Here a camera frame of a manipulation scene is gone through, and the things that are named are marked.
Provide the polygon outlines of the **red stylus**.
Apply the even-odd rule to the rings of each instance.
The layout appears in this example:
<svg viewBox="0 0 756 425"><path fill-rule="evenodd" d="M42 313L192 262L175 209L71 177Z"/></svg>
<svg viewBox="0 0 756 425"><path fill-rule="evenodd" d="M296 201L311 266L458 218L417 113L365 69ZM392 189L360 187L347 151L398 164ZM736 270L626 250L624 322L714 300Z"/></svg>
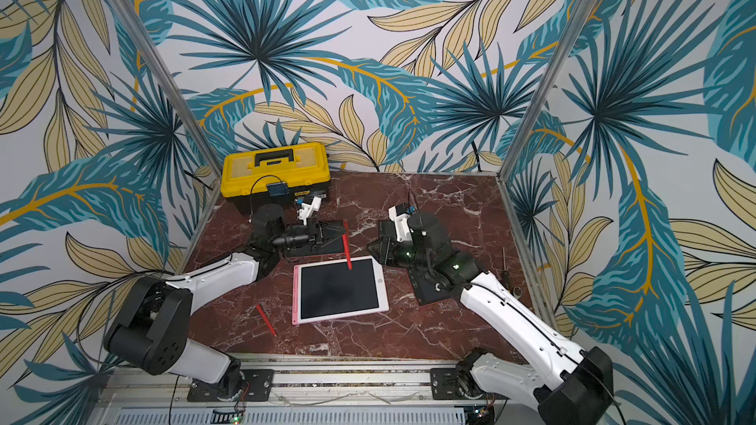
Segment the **red stylus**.
<svg viewBox="0 0 756 425"><path fill-rule="evenodd" d="M342 240L343 240L345 260L346 260L348 269L351 271L352 270L352 255L350 255L350 230L348 229L347 220L343 220L343 228L344 228L344 233L342 235Z"/></svg>

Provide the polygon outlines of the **red stylus angled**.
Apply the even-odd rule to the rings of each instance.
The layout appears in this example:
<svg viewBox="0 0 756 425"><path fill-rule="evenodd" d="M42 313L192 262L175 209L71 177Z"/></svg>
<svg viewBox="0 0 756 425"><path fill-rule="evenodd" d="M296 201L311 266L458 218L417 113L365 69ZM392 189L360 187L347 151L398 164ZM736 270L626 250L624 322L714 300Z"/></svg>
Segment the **red stylus angled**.
<svg viewBox="0 0 756 425"><path fill-rule="evenodd" d="M256 305L256 311L260 315L262 321L266 325L266 327L267 327L268 331L270 332L270 334L272 335L272 337L273 338L277 338L277 336L278 336L277 332L276 332L276 330L275 330L272 322L270 321L269 317L267 316L267 314L266 314L266 312L265 312L265 310L264 310L264 308L263 308L263 306L261 304Z"/></svg>

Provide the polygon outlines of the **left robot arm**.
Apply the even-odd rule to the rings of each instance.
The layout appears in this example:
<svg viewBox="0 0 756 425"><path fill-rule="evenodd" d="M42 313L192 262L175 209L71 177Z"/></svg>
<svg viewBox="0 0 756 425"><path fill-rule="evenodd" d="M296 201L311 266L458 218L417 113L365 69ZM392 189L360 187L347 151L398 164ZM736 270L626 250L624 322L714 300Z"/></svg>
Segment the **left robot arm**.
<svg viewBox="0 0 756 425"><path fill-rule="evenodd" d="M143 277L129 290L104 336L104 349L153 376L172 374L209 389L220 401L242 401L248 391L240 361L189 338L192 315L219 297L267 277L286 257L342 254L341 220L319 220L302 205L298 224L286 224L275 204L251 216L247 242L187 275Z"/></svg>

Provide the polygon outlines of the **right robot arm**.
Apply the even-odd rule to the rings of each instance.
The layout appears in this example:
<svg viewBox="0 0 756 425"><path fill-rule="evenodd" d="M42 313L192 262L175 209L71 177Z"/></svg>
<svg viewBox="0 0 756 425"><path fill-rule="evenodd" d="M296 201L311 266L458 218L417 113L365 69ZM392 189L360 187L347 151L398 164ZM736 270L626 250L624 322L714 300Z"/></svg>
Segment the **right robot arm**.
<svg viewBox="0 0 756 425"><path fill-rule="evenodd" d="M527 361L504 361L476 348L440 380L452 397L505 397L539 413L547 424L599 424L614 404L613 367L600 348L586 350L543 322L469 253L452 245L433 216L407 204L389 210L370 255L388 268L405 269L429 291L476 313Z"/></svg>

